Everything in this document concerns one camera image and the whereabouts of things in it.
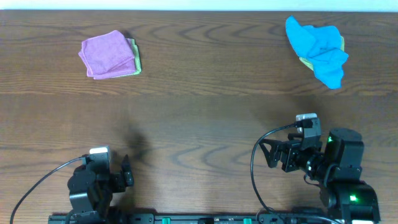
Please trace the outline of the purple microfiber cloth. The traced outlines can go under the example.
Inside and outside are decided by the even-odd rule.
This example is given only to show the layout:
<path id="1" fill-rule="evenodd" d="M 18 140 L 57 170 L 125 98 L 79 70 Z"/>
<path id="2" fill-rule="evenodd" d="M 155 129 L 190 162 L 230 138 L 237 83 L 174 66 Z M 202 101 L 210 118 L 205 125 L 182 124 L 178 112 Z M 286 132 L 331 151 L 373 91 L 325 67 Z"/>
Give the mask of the purple microfiber cloth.
<path id="1" fill-rule="evenodd" d="M 92 37 L 81 43 L 78 55 L 86 66 L 86 74 L 101 75 L 134 58 L 127 38 L 118 30 Z"/>

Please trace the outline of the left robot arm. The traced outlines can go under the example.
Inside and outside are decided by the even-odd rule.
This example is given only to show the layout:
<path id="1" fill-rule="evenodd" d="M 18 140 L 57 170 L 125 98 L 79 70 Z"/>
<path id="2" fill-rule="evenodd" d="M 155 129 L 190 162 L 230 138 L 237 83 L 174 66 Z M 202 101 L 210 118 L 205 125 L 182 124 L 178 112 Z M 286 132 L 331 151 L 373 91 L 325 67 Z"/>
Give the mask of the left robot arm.
<path id="1" fill-rule="evenodd" d="M 128 223 L 129 218 L 110 205 L 113 194 L 125 192 L 134 185 L 128 155 L 119 172 L 110 171 L 109 154 L 87 154 L 83 164 L 74 170 L 68 183 L 72 210 L 65 223 Z"/>

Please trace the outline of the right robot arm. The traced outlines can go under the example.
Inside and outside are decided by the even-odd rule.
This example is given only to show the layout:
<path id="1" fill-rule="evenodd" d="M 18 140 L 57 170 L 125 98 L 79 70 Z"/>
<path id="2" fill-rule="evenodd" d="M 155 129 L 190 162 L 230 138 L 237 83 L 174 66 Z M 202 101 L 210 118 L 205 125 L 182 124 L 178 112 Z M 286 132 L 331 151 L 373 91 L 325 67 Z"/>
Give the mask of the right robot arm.
<path id="1" fill-rule="evenodd" d="M 380 222 L 376 192 L 361 180 L 362 135 L 352 129 L 333 128 L 325 148 L 320 137 L 320 127 L 313 126 L 290 133 L 287 141 L 263 135 L 255 145 L 262 149 L 270 168 L 281 162 L 284 172 L 301 169 L 317 181 L 331 221 Z"/>

